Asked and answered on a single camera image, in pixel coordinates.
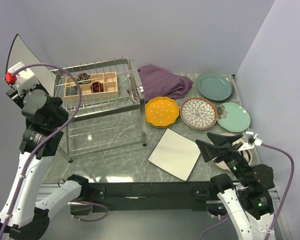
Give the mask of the white ribbed brown bowl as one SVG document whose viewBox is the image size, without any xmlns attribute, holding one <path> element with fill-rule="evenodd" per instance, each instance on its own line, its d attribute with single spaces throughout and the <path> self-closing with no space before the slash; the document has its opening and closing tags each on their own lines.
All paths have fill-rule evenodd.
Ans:
<svg viewBox="0 0 300 240">
<path fill-rule="evenodd" d="M 180 106 L 180 116 L 186 121 L 212 122 L 218 118 L 216 107 L 207 99 L 192 97 Z"/>
</svg>

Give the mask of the orange dotted plate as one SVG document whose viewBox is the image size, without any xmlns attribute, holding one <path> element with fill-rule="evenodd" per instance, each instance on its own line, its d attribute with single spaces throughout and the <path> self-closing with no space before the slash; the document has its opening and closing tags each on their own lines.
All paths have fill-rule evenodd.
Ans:
<svg viewBox="0 0 300 240">
<path fill-rule="evenodd" d="M 156 126 L 175 123 L 179 117 L 179 106 L 169 97 L 155 97 L 145 105 L 145 119 Z"/>
</svg>

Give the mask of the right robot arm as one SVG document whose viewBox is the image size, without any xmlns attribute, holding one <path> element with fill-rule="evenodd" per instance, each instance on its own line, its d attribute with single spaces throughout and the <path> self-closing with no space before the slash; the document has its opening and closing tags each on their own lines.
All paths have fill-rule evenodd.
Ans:
<svg viewBox="0 0 300 240">
<path fill-rule="evenodd" d="M 246 142 L 241 142 L 242 134 L 225 136 L 209 132 L 210 142 L 195 141 L 203 160 L 208 163 L 225 163 L 237 179 L 235 186 L 226 173 L 210 179 L 209 193 L 220 200 L 226 209 L 238 239 L 274 240 L 272 231 L 274 220 L 273 200 L 269 193 L 274 188 L 274 171 L 265 164 L 249 165 L 243 151 L 261 146 L 258 134 L 248 132 Z"/>
</svg>

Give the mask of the dark green round plate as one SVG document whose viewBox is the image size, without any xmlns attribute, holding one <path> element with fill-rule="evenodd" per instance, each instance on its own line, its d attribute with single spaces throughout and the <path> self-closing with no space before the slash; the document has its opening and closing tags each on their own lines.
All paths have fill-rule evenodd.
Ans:
<svg viewBox="0 0 300 240">
<path fill-rule="evenodd" d="M 196 81 L 199 93 L 214 102 L 222 102 L 230 98 L 234 92 L 231 81 L 217 73 L 204 73 Z"/>
</svg>

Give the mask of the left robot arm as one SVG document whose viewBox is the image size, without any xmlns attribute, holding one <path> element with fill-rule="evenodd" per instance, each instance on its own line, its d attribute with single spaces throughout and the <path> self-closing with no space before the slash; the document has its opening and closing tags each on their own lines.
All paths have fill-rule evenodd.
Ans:
<svg viewBox="0 0 300 240">
<path fill-rule="evenodd" d="M 48 197 L 37 201 L 41 183 L 48 172 L 69 114 L 61 107 L 59 97 L 51 97 L 42 89 L 21 98 L 22 115 L 27 127 L 20 144 L 18 170 L 8 199 L 0 212 L 0 239 L 7 233 L 13 240 L 39 240 L 50 220 L 68 202 L 86 200 L 89 181 L 70 176 Z"/>
</svg>

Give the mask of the mint green flower plate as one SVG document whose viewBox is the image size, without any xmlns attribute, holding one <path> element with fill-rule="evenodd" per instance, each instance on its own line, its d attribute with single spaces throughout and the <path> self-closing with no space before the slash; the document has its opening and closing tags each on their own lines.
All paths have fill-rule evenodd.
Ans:
<svg viewBox="0 0 300 240">
<path fill-rule="evenodd" d="M 229 132 L 240 133 L 250 127 L 251 117 L 242 106 L 225 102 L 217 107 L 217 122 Z"/>
</svg>

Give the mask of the large square plate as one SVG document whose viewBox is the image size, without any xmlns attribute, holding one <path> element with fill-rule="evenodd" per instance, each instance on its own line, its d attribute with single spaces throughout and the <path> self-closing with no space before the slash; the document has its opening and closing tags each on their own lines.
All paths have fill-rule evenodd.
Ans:
<svg viewBox="0 0 300 240">
<path fill-rule="evenodd" d="M 200 156 L 196 143 L 166 129 L 148 161 L 174 177 L 187 181 Z"/>
<path fill-rule="evenodd" d="M 41 61 L 31 51 L 31 49 L 22 40 L 19 34 L 16 34 L 7 57 L 6 72 L 18 62 L 25 65 L 40 63 Z M 55 79 L 56 75 L 45 66 L 32 67 L 31 70 L 37 76 L 40 83 L 53 97 L 55 95 Z"/>
</svg>

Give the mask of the white round plate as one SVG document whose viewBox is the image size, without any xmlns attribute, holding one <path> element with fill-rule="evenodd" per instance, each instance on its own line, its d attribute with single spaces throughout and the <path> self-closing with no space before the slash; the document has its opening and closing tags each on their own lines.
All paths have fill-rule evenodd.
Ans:
<svg viewBox="0 0 300 240">
<path fill-rule="evenodd" d="M 233 134 L 233 133 L 222 133 L 221 135 L 222 136 L 227 136 L 227 137 L 235 136 L 235 134 Z M 246 140 L 246 137 L 242 136 L 240 139 L 235 141 L 234 144 L 239 143 L 239 142 L 244 143 L 245 140 Z M 244 151 L 240 151 L 239 153 L 245 159 L 245 161 L 248 163 L 248 165 L 251 166 L 252 165 L 252 159 L 253 159 L 251 151 L 250 150 L 244 150 Z M 219 162 L 219 163 L 215 162 L 214 164 L 222 170 L 229 171 L 229 172 L 231 171 L 224 161 Z"/>
</svg>

